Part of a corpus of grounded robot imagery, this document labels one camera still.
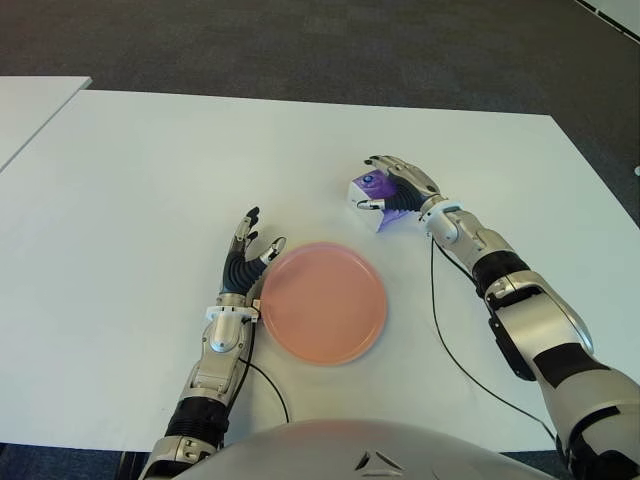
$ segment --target robotic arm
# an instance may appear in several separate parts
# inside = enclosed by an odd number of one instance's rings
[[[425,229],[475,280],[496,343],[513,372],[537,381],[556,445],[578,479],[640,474],[640,387],[598,362],[582,319],[495,231],[460,202],[442,196],[417,167],[391,156],[365,160],[388,176],[396,194],[359,202],[362,209],[420,212]]]
[[[140,479],[173,478],[223,446],[228,416],[242,381],[239,358],[247,349],[251,355],[259,317],[259,311],[247,305],[247,293],[286,243],[285,238],[277,238],[261,255],[246,260],[245,252],[258,236],[251,232],[258,213],[258,207],[249,211],[236,229],[216,305],[207,309],[210,323],[202,334],[200,360]]]

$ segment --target pink plate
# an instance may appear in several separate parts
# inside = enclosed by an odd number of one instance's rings
[[[261,311],[267,330],[296,357],[338,365],[376,341],[387,316],[378,274],[352,250],[335,243],[296,248],[273,265]]]

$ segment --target black wire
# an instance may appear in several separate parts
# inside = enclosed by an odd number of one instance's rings
[[[253,363],[247,362],[246,360],[243,360],[242,358],[240,359],[240,361],[242,363],[244,363],[245,365],[248,365],[251,368],[255,369],[260,375],[262,375],[264,377],[264,379],[267,382],[269,382],[269,385],[271,385],[273,390],[276,392],[276,395],[278,395],[278,398],[280,399],[280,404],[282,405],[282,410],[284,411],[284,418],[287,420],[287,423],[289,423],[290,420],[289,420],[289,411],[287,410],[287,405],[284,403],[284,398],[282,398],[282,395],[280,394],[280,390],[278,390],[278,387],[276,387],[275,383],[273,383],[271,381],[269,376],[266,373],[264,373],[260,367],[254,365]]]
[[[433,245],[438,245],[435,240],[433,239],[433,237],[431,238],[431,265],[430,265],[430,274],[431,274],[431,307],[433,310],[433,321],[436,325],[436,330],[438,332],[438,337],[440,338],[440,342],[442,343],[442,346],[444,347],[445,351],[447,352],[447,354],[449,355],[449,357],[451,358],[451,360],[453,361],[453,363],[456,364],[456,366],[462,371],[462,373],[464,373],[470,380],[473,381],[473,383],[475,383],[477,386],[479,386],[481,389],[483,389],[485,392],[487,392],[489,395],[491,395],[492,397],[494,397],[496,400],[499,400],[500,402],[504,403],[505,405],[513,408],[514,410],[520,412],[523,415],[526,415],[527,417],[529,417],[531,420],[534,420],[536,422],[538,422],[540,425],[542,425],[542,427],[546,430],[547,434],[549,435],[549,437],[551,437],[551,440],[555,441],[555,436],[553,435],[553,433],[551,433],[551,430],[549,429],[549,427],[542,421],[540,420],[538,417],[530,414],[529,412],[527,412],[526,410],[523,410],[520,407],[515,406],[513,403],[508,402],[507,400],[505,400],[504,398],[496,395],[495,393],[493,393],[491,390],[489,390],[487,387],[485,387],[483,384],[481,384],[478,380],[475,379],[475,377],[473,375],[471,375],[469,372],[467,372],[467,370],[460,365],[460,362],[458,362],[458,360],[456,359],[456,357],[454,357],[453,353],[451,353],[451,350],[449,350],[449,347],[447,346],[446,342],[444,341],[444,338],[442,337],[442,332],[440,331],[440,324],[438,323],[438,317],[436,316],[436,296],[435,296],[435,288],[434,288],[434,277],[433,277]],[[445,254],[445,257],[447,257],[449,259],[449,261],[451,261],[454,265],[456,265],[460,270],[462,270],[462,268],[460,267],[460,265],[458,265],[456,262],[454,262],[448,255]],[[469,277],[471,279],[471,281],[473,282],[473,284],[475,285],[475,282],[473,281],[473,279],[469,276],[469,274],[467,272],[463,273],[465,275],[467,275],[467,277]]]
[[[147,462],[142,452],[122,452],[114,480],[133,480],[140,476]]]
[[[238,394],[242,389],[242,385],[244,385],[244,381],[247,378],[247,373],[249,373],[249,364],[251,363],[251,358],[253,357],[253,344],[256,339],[256,324],[251,324],[251,339],[249,340],[249,353],[247,354],[247,361],[245,362],[244,372],[242,372],[242,377],[240,377],[240,381],[238,382],[238,386],[236,387],[231,399],[229,400],[229,404],[227,405],[227,415],[231,413],[231,409],[233,408],[233,404],[236,403],[236,399],[238,398]]]
[[[460,270],[462,272],[462,274],[465,277],[467,277],[471,283],[473,283],[474,286],[477,286],[476,281],[473,279],[473,277],[471,275],[469,275],[469,272],[467,272],[464,268],[462,268],[460,266],[460,264],[458,262],[456,262],[453,258],[451,258],[447,254],[447,252],[445,252],[444,249],[438,244],[438,242],[435,241],[435,239],[431,238],[431,240],[432,240],[431,255],[433,256],[433,243],[435,243],[436,247],[438,247],[438,250],[440,250],[440,253],[442,255],[444,255],[446,257],[446,259],[449,260],[458,270]]]

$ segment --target gray carpet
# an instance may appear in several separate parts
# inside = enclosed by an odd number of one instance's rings
[[[7,445],[0,480],[113,480],[119,462],[119,452]]]
[[[0,75],[90,75],[92,88],[107,90],[550,114],[640,222],[640,46],[571,0],[4,0]],[[32,454],[16,448],[0,457],[0,478],[85,478],[14,477],[9,464]],[[68,454],[59,462],[79,458],[102,478],[101,461]]]

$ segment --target white tabletop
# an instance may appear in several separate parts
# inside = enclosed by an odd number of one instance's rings
[[[89,77],[0,77],[0,172]]]
[[[378,270],[389,301],[376,344],[340,367],[297,361],[259,329],[255,362],[294,419],[381,418],[495,450],[553,448],[444,353],[417,223],[373,234],[347,206],[372,154],[420,166],[501,232],[582,315],[598,358],[640,379],[640,232],[552,118],[83,91],[0,176],[0,441],[149,450],[199,356],[231,235],[259,205],[262,245],[342,243]],[[460,361],[548,419],[467,280],[437,257],[436,281]],[[251,374],[228,440],[281,421]]]
[[[598,10],[620,25],[640,35],[640,2],[638,0],[602,0]]]

